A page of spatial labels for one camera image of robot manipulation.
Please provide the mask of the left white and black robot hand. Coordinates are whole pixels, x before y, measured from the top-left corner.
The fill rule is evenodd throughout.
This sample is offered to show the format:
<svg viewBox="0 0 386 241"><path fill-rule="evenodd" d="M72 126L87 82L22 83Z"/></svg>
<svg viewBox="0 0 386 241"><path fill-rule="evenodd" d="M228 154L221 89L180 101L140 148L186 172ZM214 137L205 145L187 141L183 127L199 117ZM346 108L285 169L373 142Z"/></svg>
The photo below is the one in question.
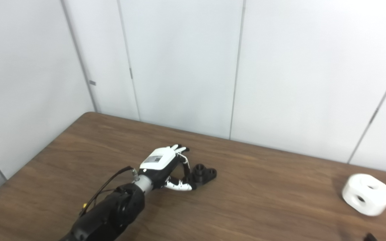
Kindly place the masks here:
<svg viewBox="0 0 386 241"><path fill-rule="evenodd" d="M144 194L161 188L176 191L195 190L194 184L189 184L171 176L178 164L182 164L185 176L191 173L188 158L184 152L189 148L181 145L173 145L155 149L140 165L138 178L133 182Z"/></svg>

